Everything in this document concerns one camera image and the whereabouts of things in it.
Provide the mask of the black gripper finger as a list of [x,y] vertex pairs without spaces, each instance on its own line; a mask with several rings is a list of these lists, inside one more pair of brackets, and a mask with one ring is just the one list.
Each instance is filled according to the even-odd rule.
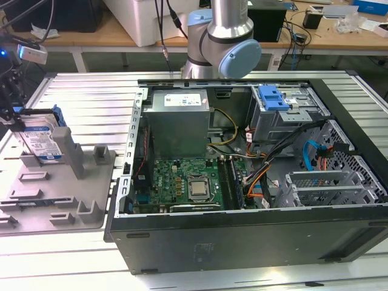
[[22,131],[25,125],[21,121],[20,112],[24,109],[20,99],[12,100],[12,92],[1,87],[1,124],[12,131]]

